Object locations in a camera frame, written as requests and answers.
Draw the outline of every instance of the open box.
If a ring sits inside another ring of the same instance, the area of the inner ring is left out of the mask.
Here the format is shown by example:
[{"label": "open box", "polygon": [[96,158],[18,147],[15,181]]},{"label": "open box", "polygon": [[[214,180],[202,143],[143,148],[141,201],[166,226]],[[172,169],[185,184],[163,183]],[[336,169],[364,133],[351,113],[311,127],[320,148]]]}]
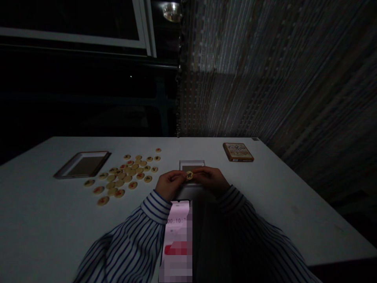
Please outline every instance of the open box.
[{"label": "open box", "polygon": [[[205,166],[204,160],[180,160],[179,161],[179,169],[182,171],[192,171],[195,168]],[[184,183],[186,187],[201,187],[201,185],[195,183],[194,180],[188,180]]]},{"label": "open box", "polygon": [[97,175],[111,155],[108,151],[79,152],[54,175],[56,179],[86,178]]}]

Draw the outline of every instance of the pink phone screen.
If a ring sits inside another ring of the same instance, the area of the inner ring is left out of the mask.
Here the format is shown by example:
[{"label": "pink phone screen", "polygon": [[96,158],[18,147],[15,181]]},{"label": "pink phone screen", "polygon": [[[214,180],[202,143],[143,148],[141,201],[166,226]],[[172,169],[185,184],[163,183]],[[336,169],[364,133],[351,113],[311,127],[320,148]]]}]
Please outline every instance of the pink phone screen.
[{"label": "pink phone screen", "polygon": [[172,203],[165,226],[159,282],[192,282],[192,208],[188,200]]}]

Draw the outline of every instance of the shirt sleeve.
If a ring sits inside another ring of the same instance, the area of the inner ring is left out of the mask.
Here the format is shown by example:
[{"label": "shirt sleeve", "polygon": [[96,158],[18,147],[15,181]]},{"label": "shirt sleeve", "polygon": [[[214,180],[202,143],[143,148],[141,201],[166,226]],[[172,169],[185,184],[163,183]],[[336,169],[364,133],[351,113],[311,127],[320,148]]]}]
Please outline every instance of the shirt sleeve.
[{"label": "shirt sleeve", "polygon": [[258,215],[234,186],[217,203],[230,233],[236,277],[258,282],[321,282],[283,231]]},{"label": "shirt sleeve", "polygon": [[93,243],[74,282],[150,282],[171,207],[153,190],[123,223]]}]

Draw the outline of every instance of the curtain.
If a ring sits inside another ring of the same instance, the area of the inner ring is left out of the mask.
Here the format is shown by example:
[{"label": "curtain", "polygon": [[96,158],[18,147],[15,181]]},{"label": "curtain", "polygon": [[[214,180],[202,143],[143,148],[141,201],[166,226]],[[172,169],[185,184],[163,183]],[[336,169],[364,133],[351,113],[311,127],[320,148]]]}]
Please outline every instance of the curtain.
[{"label": "curtain", "polygon": [[259,137],[327,201],[376,196],[376,1],[184,2],[180,135]]}]

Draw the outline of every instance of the small white box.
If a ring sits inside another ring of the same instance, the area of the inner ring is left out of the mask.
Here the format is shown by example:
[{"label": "small white box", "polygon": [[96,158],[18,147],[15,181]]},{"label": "small white box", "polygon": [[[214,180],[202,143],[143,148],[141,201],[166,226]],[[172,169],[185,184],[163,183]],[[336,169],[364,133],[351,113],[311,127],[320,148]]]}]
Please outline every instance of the small white box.
[{"label": "small white box", "polygon": [[[179,169],[182,171],[191,171],[193,168],[190,168],[190,167],[202,167],[202,166],[205,166],[204,160],[180,160],[179,161]],[[195,183],[193,180],[184,183],[182,186],[183,187],[201,187],[201,185]]]}]

